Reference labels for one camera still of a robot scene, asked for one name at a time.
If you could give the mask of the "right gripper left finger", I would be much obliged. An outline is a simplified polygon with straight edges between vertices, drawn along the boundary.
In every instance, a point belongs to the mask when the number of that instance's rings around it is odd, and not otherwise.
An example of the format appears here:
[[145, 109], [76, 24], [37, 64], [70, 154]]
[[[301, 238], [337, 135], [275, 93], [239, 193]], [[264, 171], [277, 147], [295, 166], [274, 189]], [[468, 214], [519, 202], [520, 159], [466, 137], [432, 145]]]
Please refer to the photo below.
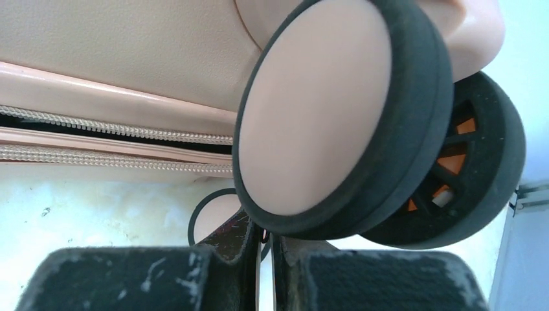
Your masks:
[[255, 310], [262, 230], [240, 211], [189, 247], [65, 248], [18, 310]]

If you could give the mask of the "pink suitcase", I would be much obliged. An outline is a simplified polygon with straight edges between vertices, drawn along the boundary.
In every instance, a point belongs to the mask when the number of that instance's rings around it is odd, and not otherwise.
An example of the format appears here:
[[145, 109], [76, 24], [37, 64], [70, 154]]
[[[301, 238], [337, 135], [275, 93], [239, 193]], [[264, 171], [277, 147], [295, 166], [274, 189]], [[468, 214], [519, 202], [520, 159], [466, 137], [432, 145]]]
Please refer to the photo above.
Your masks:
[[2, 1], [1, 175], [229, 178], [268, 232], [430, 249], [522, 175], [497, 1]]

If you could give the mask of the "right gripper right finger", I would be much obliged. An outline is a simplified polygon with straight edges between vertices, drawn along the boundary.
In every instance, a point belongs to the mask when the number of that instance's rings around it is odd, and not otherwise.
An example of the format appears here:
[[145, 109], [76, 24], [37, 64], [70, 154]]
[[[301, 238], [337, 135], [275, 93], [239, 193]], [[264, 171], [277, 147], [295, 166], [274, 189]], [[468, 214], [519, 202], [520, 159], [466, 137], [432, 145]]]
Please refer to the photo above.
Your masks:
[[488, 310], [470, 267], [440, 251], [339, 250], [271, 235], [277, 310]]

